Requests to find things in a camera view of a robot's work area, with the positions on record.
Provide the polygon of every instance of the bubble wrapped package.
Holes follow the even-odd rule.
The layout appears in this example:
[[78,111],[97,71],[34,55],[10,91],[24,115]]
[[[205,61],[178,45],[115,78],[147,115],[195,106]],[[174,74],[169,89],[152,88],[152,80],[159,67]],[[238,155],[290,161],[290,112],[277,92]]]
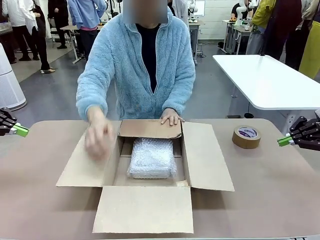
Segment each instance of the bubble wrapped package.
[[134,179],[175,177],[177,166],[171,139],[137,138],[133,144],[127,174]]

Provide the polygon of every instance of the hand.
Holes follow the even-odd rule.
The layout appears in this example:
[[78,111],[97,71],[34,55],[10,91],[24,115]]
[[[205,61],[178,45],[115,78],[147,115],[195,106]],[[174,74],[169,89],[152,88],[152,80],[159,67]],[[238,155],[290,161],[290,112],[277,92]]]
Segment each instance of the hand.
[[110,144],[114,141],[112,123],[105,117],[97,106],[88,110],[90,126],[86,131],[84,146],[89,156],[100,160],[110,151]]
[[184,122],[185,120],[178,115],[178,113],[172,108],[166,108],[161,116],[161,124],[165,124],[167,120],[169,120],[170,126],[177,125],[178,120]]

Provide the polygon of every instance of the packing tape roll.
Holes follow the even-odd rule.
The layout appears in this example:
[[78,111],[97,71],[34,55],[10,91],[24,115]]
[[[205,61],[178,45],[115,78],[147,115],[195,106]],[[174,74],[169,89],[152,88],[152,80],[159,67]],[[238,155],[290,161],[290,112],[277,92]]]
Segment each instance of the packing tape roll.
[[256,149],[260,139],[260,132],[251,126],[238,126],[233,131],[232,142],[243,149]]

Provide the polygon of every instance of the open cardboard box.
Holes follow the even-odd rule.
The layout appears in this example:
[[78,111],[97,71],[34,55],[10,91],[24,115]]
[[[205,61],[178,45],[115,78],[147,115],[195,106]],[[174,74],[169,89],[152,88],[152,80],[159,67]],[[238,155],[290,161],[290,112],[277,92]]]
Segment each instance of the open cardboard box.
[[[102,187],[93,233],[193,233],[191,189],[234,191],[234,186],[210,124],[127,119],[113,151],[94,161],[85,151],[83,135],[58,182],[58,187]],[[173,140],[177,165],[174,179],[134,179],[127,176],[134,139]]]

